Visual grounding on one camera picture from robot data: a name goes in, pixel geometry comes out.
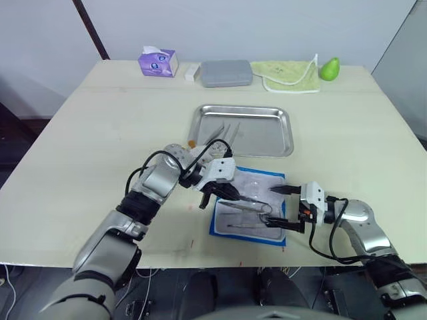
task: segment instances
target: floor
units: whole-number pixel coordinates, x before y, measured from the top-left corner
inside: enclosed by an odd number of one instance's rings
[[[0,187],[29,149],[30,144],[19,135],[5,134],[0,128]],[[41,267],[10,267],[11,281],[17,290],[17,302],[11,312],[10,319],[34,319],[37,312],[48,301],[55,288],[71,276],[69,269]],[[346,299],[349,316],[353,319],[381,319],[385,312],[372,284],[362,271],[343,272],[336,270],[334,275],[324,279],[322,288],[323,269],[315,267],[301,268],[292,278],[300,288],[309,305],[312,304],[317,292],[318,299],[314,309],[332,312],[324,294],[329,289],[339,289]],[[175,319],[179,308],[183,288],[189,277],[198,272],[196,269],[159,270],[151,278],[148,300],[149,315],[145,320]],[[218,279],[219,297],[217,309],[237,305],[253,305],[253,281],[257,272],[255,268],[223,268],[209,269]],[[141,270],[148,275],[148,270]],[[5,277],[4,266],[0,265],[0,284]],[[135,276],[129,287],[129,295],[118,306],[115,319],[137,319],[142,301],[147,292],[148,279]],[[117,292],[117,300],[127,288]],[[5,318],[7,309],[12,302],[12,292],[8,284],[0,285],[0,319]]]

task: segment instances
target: tissue box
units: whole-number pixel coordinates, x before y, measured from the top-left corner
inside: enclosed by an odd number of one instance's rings
[[[138,62],[144,75],[154,77],[175,77],[178,69],[175,50],[150,47],[143,51]]]

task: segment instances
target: cable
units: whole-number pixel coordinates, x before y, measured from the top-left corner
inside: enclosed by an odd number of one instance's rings
[[[159,270],[160,270],[160,269],[156,269],[156,270],[153,272],[153,274],[152,274],[152,275],[145,276],[145,275],[141,275],[141,273],[139,273],[139,272],[138,272],[138,270],[137,270],[137,269],[135,269],[136,274],[137,274],[139,277],[141,277],[141,278],[150,278],[150,277],[153,277],[157,272],[159,272]]]
[[[334,223],[334,227],[335,228],[332,228],[331,233],[330,233],[330,251],[331,251],[332,255],[327,255],[326,253],[318,251],[313,246],[314,233],[316,232],[316,222],[312,222],[312,230],[310,232],[310,238],[308,239],[308,245],[309,245],[310,249],[312,251],[314,251],[315,253],[317,253],[318,255],[322,256],[323,258],[327,258],[327,259],[330,259],[330,260],[335,260],[335,261],[337,261],[337,262],[339,262],[339,263],[341,263],[343,265],[351,265],[351,264],[359,262],[361,260],[380,260],[380,261],[382,261],[384,263],[391,264],[391,265],[393,265],[393,266],[395,266],[397,268],[404,269],[404,267],[401,264],[399,264],[399,263],[397,263],[395,261],[386,259],[385,257],[377,257],[377,256],[374,256],[374,255],[354,255],[354,256],[351,256],[351,257],[337,257],[335,255],[334,248],[332,247],[332,241],[334,240],[334,233],[335,233],[336,228],[338,227],[338,224],[339,224],[338,222],[341,219],[342,215],[344,214],[344,211],[345,211],[345,209],[347,207],[347,204],[348,204],[348,200],[347,199],[343,198],[343,199],[340,199],[340,200],[345,201],[346,204],[344,204],[344,206],[342,207],[342,209],[340,211],[340,214],[338,215],[338,218],[336,219],[336,221]]]
[[[230,147],[230,145],[227,143],[227,141],[224,141],[223,139],[214,139],[212,141],[210,141],[205,149],[202,150],[201,153],[199,153],[199,155],[193,160],[193,162],[190,163],[190,165],[185,168],[183,174],[181,175],[182,177],[184,177],[188,171],[190,171],[190,169],[201,159],[201,157],[203,157],[203,155],[206,153],[206,151],[215,143],[215,142],[221,142],[223,143],[226,147],[227,147],[227,151],[224,154],[224,158],[228,158],[228,157],[232,157],[233,153],[232,153],[232,148]]]
[[[127,289],[123,297],[120,298],[120,300],[115,304],[115,307],[117,308],[119,304],[127,297],[127,294],[129,293],[129,289],[131,289],[131,283],[132,283],[133,277],[129,280],[129,283],[127,284]]]
[[[6,280],[7,280],[7,283],[11,286],[12,292],[13,292],[13,302],[12,302],[12,305],[10,306],[9,310],[7,310],[7,313],[6,313],[6,320],[8,320],[9,315],[11,314],[11,311],[12,311],[12,309],[15,306],[15,303],[16,303],[16,290],[15,290],[15,287],[12,285],[12,282],[11,282],[11,280],[9,278],[9,270],[8,270],[8,268],[7,268],[6,265],[4,265],[4,266],[5,266],[5,269],[6,269]]]
[[[316,300],[318,299],[320,291],[322,290],[323,282],[325,281],[325,276],[326,276],[326,267],[323,267],[322,282],[320,283],[320,287],[318,289],[318,292],[316,293],[316,296],[314,297],[314,300],[313,300],[313,303],[312,303],[312,309],[314,308],[314,305],[316,304]]]
[[[137,169],[135,169],[135,170],[133,170],[132,171],[132,173],[129,175],[129,177],[127,178],[127,181],[126,181],[126,187],[125,187],[125,195],[127,195],[128,193],[129,193],[129,187],[130,187],[130,184],[131,184],[131,180],[132,180],[132,178],[133,178],[133,176],[139,171],[139,176],[141,177],[141,175],[142,175],[142,173],[144,172],[144,170],[145,169],[147,169],[148,168],[148,163],[156,156],[156,155],[159,155],[159,154],[163,154],[163,155],[167,155],[168,157],[170,157],[172,160],[173,160],[173,162],[175,162],[175,164],[178,166],[178,168],[179,168],[179,172],[180,172],[180,174],[179,174],[179,176],[180,177],[183,177],[183,171],[184,171],[184,169],[183,169],[183,167],[182,167],[182,165],[181,165],[181,163],[179,162],[179,160],[174,156],[174,155],[172,155],[171,153],[169,153],[169,152],[167,152],[167,151],[164,151],[164,150],[157,150],[156,152],[153,152],[146,160],[145,160],[145,162],[144,162],[144,164],[142,165],[142,167],[140,167],[140,168],[137,168]]]
[[[127,195],[127,194],[129,193],[129,187],[130,187],[130,185],[131,185],[131,180],[132,180],[133,176],[134,176],[138,171],[141,171],[141,169],[142,169],[142,167],[141,167],[141,168],[138,168],[138,169],[133,170],[133,171],[132,171],[132,173],[130,174],[130,176],[127,178],[127,181],[126,181],[126,187],[125,187],[125,195]]]
[[[302,267],[298,267],[294,273],[292,273],[290,276],[288,276],[289,279],[291,279],[296,273],[301,269]]]
[[[148,288],[147,288],[147,294],[145,295],[145,300],[144,300],[144,304],[142,305],[142,309],[141,309],[141,313],[139,314],[138,320],[141,320],[142,318],[142,313],[144,312],[145,309],[145,305],[147,304],[147,300],[148,300],[148,293],[149,293],[149,286],[151,285],[151,268],[149,268],[149,277],[148,277]]]

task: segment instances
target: white cable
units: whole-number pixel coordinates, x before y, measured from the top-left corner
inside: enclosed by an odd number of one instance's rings
[[[296,273],[301,269],[302,267],[298,267],[298,269],[295,270],[294,273],[292,273],[288,278],[291,279]]]
[[[129,289],[131,289],[131,283],[132,283],[133,277],[129,280],[129,283],[127,284],[127,289],[123,297],[120,298],[120,300],[115,304],[115,307],[117,308],[118,305],[126,298],[127,294],[129,293]]]
[[[148,288],[147,288],[147,294],[145,295],[145,300],[144,300],[144,304],[142,305],[142,309],[141,309],[141,313],[139,314],[138,320],[141,320],[142,318],[142,313],[144,312],[145,309],[145,305],[147,304],[147,300],[148,300],[148,293],[149,293],[149,286],[151,285],[151,268],[149,268],[149,277],[148,277]]]
[[[140,276],[141,278],[150,278],[150,277],[153,277],[157,272],[159,272],[159,270],[160,270],[160,269],[156,269],[152,275],[147,275],[147,276],[145,276],[145,275],[141,275],[141,273],[139,273],[139,272],[138,272],[138,270],[137,270],[137,269],[135,269],[136,274],[137,274],[138,276]]]
[[[12,302],[11,307],[9,308],[9,310],[6,313],[6,320],[8,320],[9,315],[10,315],[13,307],[15,306],[15,302],[16,302],[16,290],[15,290],[15,287],[12,285],[12,282],[11,282],[11,280],[9,278],[9,270],[8,270],[8,268],[7,268],[6,265],[4,265],[4,266],[5,266],[5,269],[6,269],[6,280],[7,280],[7,283],[11,286],[12,291],[13,291],[13,302]]]

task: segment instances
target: silver robot arm segment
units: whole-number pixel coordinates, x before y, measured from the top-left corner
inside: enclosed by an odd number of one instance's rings
[[[168,145],[165,151],[180,162],[181,168],[194,161],[180,145]],[[225,190],[225,196],[237,200],[238,191],[228,183],[236,168],[232,157],[214,159],[207,165],[196,163],[185,175],[181,168],[161,154],[155,165],[143,170],[131,191],[82,247],[74,262],[73,277],[57,288],[39,319],[111,319],[114,291],[129,281],[141,257],[134,241],[143,239],[177,183],[204,193]]]
[[[345,201],[334,203],[334,215],[338,217]],[[374,218],[369,205],[360,200],[349,200],[340,227],[348,234],[357,255],[381,257],[363,259],[362,263],[374,282],[378,294],[391,310],[386,319],[421,319],[427,313],[427,288],[399,258],[385,232]]]

